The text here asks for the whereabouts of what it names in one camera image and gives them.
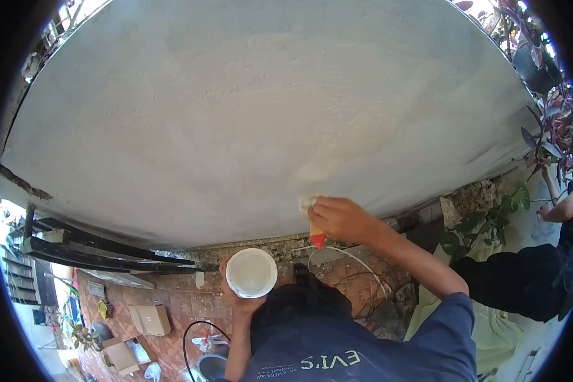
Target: gray bucket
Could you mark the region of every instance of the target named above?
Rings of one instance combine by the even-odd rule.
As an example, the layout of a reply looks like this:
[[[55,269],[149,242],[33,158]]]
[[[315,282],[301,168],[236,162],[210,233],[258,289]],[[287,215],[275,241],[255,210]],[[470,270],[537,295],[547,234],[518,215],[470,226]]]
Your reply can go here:
[[[225,366],[229,347],[218,346],[212,353],[206,353],[197,360],[197,370],[208,381],[225,378]]]

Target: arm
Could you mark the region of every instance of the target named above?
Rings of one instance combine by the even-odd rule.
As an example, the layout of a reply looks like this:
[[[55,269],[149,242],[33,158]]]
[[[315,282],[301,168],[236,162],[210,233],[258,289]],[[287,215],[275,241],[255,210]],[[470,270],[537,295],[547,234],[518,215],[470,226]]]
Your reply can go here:
[[[410,272],[440,299],[462,292],[467,283],[449,266],[406,240],[349,199],[318,197],[308,218],[328,236],[369,246]]]
[[[221,262],[219,270],[223,276],[221,289],[223,296],[231,304],[231,342],[229,343],[229,355],[225,366],[225,379],[237,382],[246,372],[251,360],[251,320],[255,311],[265,302],[267,296],[259,298],[242,298],[231,290],[226,281],[225,272],[231,256]]]
[[[554,183],[553,179],[550,177],[549,168],[547,166],[543,166],[541,169],[541,174],[543,176],[543,180],[546,181],[548,185],[548,191],[550,192],[550,198],[552,199],[552,204],[556,206],[558,200],[560,199],[560,193],[556,188],[556,184]]]
[[[541,215],[544,221],[564,223],[571,220],[573,218],[573,191],[561,200],[556,207],[550,209],[550,206],[545,204],[537,213]]]
[[[244,376],[251,360],[251,318],[252,314],[234,314],[231,321],[233,332],[225,366],[225,379],[232,382],[239,381]]]

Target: cardboard box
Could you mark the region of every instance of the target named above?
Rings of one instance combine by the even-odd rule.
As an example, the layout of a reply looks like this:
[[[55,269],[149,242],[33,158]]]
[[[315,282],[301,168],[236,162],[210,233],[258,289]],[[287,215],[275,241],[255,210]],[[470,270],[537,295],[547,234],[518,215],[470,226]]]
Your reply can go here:
[[[157,361],[155,353],[142,336],[122,341],[111,338],[102,343],[108,359],[121,375],[140,370],[138,365]]]
[[[130,315],[136,329],[141,333],[164,336],[172,331],[166,307],[163,305],[130,306]]]

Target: plant pot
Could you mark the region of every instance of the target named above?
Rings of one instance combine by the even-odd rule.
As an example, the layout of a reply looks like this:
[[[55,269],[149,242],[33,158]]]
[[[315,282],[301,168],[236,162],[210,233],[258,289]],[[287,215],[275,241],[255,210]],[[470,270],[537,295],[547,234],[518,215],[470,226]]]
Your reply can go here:
[[[520,46],[514,53],[512,66],[532,92],[547,94],[562,82],[562,76],[546,50],[543,50],[541,68],[533,62],[530,50],[530,44]]]

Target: plastic bag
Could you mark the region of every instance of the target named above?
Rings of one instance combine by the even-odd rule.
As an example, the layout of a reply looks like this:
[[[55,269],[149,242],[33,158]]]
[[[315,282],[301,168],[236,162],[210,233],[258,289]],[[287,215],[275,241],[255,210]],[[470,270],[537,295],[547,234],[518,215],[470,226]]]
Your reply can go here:
[[[144,372],[144,378],[153,379],[153,382],[159,382],[159,377],[161,376],[161,367],[159,363],[153,362],[150,364],[146,371]]]

